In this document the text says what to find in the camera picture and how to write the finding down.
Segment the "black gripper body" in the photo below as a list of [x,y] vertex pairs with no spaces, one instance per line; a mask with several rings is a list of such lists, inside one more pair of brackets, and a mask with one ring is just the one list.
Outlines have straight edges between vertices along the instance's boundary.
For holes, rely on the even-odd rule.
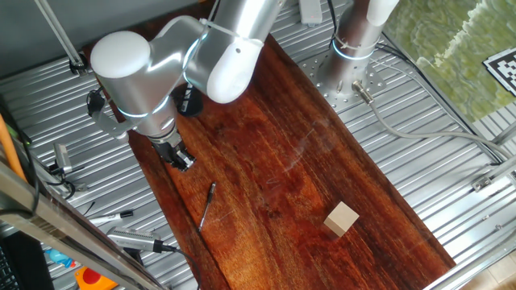
[[181,164],[181,144],[182,138],[175,138],[171,142],[153,143],[152,146],[157,153],[170,164]]

